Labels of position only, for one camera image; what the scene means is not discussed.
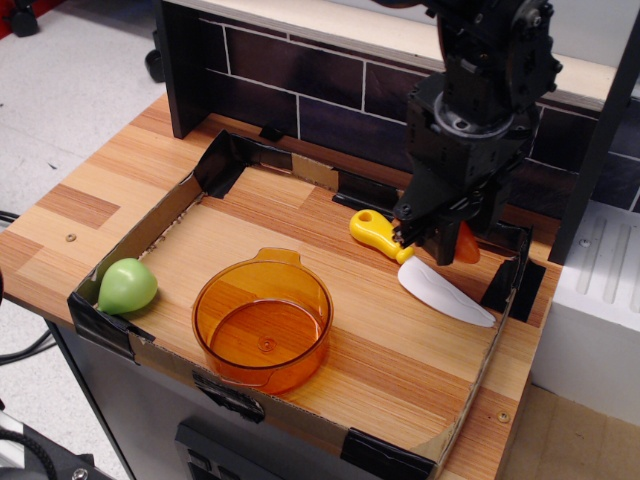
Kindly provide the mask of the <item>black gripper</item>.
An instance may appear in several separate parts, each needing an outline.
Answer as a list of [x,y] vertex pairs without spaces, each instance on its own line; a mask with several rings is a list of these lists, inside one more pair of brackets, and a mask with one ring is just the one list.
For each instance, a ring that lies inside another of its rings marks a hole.
[[394,206],[395,238],[425,248],[439,266],[453,263],[459,226],[486,237],[500,220],[514,170],[540,123],[532,103],[480,125],[445,100],[446,77],[433,74],[409,94],[406,150],[412,179]]

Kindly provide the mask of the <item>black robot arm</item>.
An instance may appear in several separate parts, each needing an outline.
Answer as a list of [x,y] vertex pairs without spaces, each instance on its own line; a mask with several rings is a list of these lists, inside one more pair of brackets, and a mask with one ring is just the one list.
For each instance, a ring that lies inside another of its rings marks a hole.
[[444,70],[421,80],[407,106],[413,166],[393,214],[394,238],[453,263],[465,227],[497,224],[511,177],[540,123],[538,100],[556,88],[548,1],[425,1]]

